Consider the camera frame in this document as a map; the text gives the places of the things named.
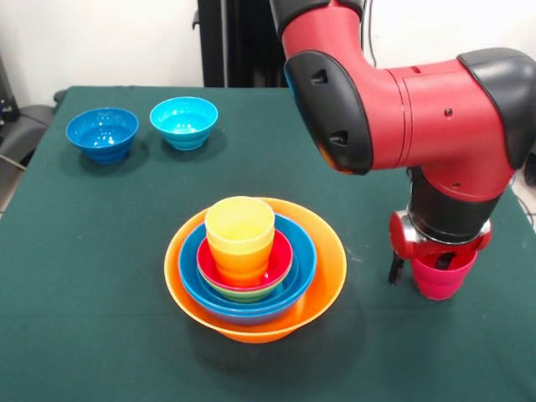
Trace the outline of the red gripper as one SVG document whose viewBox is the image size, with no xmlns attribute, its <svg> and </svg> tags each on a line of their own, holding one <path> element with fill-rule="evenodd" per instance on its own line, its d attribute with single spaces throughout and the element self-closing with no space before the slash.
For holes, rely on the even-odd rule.
<svg viewBox="0 0 536 402">
<path fill-rule="evenodd" d="M 422 234 L 413 225 L 406 211 L 395 211 L 389 218 L 389 238 L 393 247 L 393 259 L 389 269 L 389 284 L 399 283 L 405 260 L 438 255 L 435 261 L 437 270 L 446 271 L 457 255 L 468 254 L 486 248 L 492 237 L 492 223 L 489 219 L 478 236 L 466 243 L 445 243 L 433 240 Z"/>
</svg>

